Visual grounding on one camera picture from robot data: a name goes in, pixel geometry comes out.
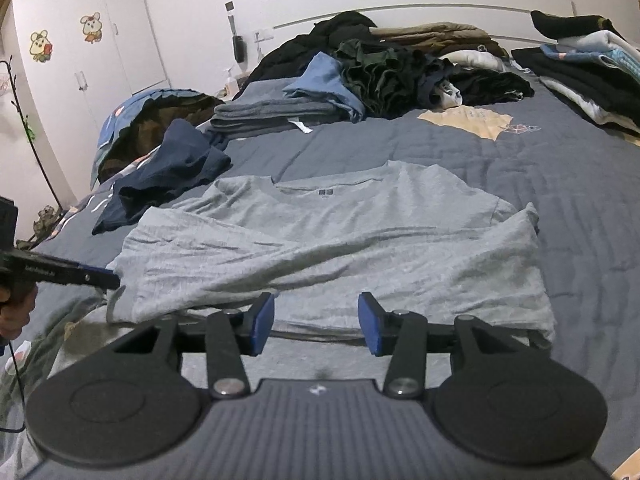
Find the black cable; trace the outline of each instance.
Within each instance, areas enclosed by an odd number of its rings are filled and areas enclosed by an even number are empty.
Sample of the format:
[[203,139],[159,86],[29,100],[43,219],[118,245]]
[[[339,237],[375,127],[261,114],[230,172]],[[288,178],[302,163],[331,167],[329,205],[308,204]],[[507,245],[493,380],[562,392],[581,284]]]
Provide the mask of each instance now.
[[47,176],[47,173],[44,171],[44,168],[42,167],[42,162],[40,161],[40,157],[38,156],[38,152],[36,151],[36,147],[33,145],[33,141],[31,140],[31,136],[29,133],[29,129],[27,127],[27,123],[24,119],[24,115],[22,114],[22,109],[20,108],[20,101],[18,101],[18,92],[15,88],[15,78],[17,76],[12,75],[11,72],[11,61],[14,58],[14,56],[9,56],[9,61],[6,61],[4,59],[0,59],[0,63],[4,63],[6,65],[6,70],[9,73],[9,83],[11,83],[11,90],[14,93],[14,100],[12,101],[12,104],[15,106],[15,109],[18,110],[18,114],[20,115],[20,120],[22,121],[22,127],[24,128],[24,133],[27,135],[27,140],[29,141],[29,144],[31,146],[31,151],[33,152],[33,155],[36,158],[36,161],[38,163],[38,166],[40,167],[40,171],[42,172],[42,176],[44,176],[44,180],[47,181],[47,185],[49,186],[49,190],[51,191],[51,194],[53,195],[53,198],[56,200],[56,203],[58,204],[58,208],[60,209],[60,211],[63,211],[64,208],[62,207],[62,204],[60,202],[60,199],[58,198],[58,196],[56,195],[56,192],[53,190],[53,186],[51,185],[51,182],[49,181],[49,177]]
[[9,350],[11,351],[11,358],[14,360],[14,369],[15,369],[15,378],[18,381],[18,389],[20,390],[20,399],[22,400],[22,426],[18,429],[15,428],[0,428],[0,432],[2,433],[22,433],[25,428],[25,420],[24,420],[24,410],[26,408],[26,403],[24,400],[24,386],[22,386],[22,379],[20,378],[20,372],[18,371],[18,363],[15,360],[14,346],[9,341]]

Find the round black disc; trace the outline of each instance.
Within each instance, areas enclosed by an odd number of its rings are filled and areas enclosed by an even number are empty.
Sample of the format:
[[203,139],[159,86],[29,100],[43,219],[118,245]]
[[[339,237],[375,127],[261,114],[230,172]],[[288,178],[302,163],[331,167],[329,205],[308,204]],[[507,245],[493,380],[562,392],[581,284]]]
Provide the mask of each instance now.
[[606,403],[587,380],[559,365],[493,355],[436,391],[434,414],[463,448],[493,462],[531,466],[593,452]]
[[31,395],[27,425],[60,462],[116,467],[169,449],[194,426],[200,401],[190,383],[144,355],[87,360]]

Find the wardrobe door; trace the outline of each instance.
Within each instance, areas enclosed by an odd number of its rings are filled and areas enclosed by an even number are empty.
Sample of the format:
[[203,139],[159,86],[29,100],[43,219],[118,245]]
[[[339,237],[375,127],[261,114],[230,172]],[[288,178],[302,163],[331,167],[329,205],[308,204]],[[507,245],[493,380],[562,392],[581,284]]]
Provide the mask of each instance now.
[[105,1],[131,92],[139,92],[166,79],[145,1]]
[[76,198],[89,190],[98,129],[79,90],[76,54],[60,0],[12,0],[27,81],[47,140]]
[[74,74],[98,130],[132,92],[104,0],[60,0],[74,53]]

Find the headboard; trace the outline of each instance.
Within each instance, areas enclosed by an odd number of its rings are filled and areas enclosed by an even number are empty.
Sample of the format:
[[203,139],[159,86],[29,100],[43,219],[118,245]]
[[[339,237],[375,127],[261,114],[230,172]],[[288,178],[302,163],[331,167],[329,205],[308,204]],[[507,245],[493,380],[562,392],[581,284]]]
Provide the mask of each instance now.
[[546,40],[533,27],[529,13],[542,10],[575,16],[572,0],[268,0],[263,10],[274,29],[275,48],[314,22],[343,10],[358,10],[379,27],[409,27],[421,23],[470,23],[486,30],[507,50],[537,46]]

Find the black pole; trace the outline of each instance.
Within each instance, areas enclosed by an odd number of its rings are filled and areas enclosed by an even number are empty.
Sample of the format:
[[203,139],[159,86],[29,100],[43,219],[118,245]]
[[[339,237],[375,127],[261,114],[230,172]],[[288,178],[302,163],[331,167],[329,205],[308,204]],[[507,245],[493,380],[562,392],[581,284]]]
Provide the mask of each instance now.
[[44,180],[47,181],[47,185],[49,186],[51,194],[53,195],[53,198],[56,200],[56,203],[58,204],[59,211],[63,211],[64,208],[62,207],[62,204],[60,203],[60,199],[56,195],[56,192],[53,191],[53,186],[51,185],[51,182],[49,181],[49,177],[47,176],[47,173],[44,171],[44,168],[42,167],[42,162],[40,161],[40,157],[38,156],[38,152],[36,151],[36,147],[33,145],[33,141],[31,140],[31,136],[29,134],[27,121],[24,119],[24,115],[22,114],[22,109],[20,108],[20,101],[18,101],[18,93],[17,93],[17,91],[15,89],[15,78],[16,78],[16,76],[13,75],[12,72],[11,72],[11,61],[12,61],[13,58],[14,58],[14,56],[9,56],[9,61],[6,61],[4,59],[0,59],[0,63],[4,63],[6,65],[6,70],[9,73],[9,83],[11,83],[11,90],[14,93],[14,100],[12,101],[12,105],[14,105],[15,109],[18,110],[18,114],[20,115],[20,120],[22,121],[22,127],[24,128],[24,133],[27,135],[27,140],[29,141],[29,144],[31,146],[31,151],[33,152],[33,155],[35,156],[36,161],[38,163],[38,166],[40,167],[40,171],[42,172],[42,176],[44,176]]

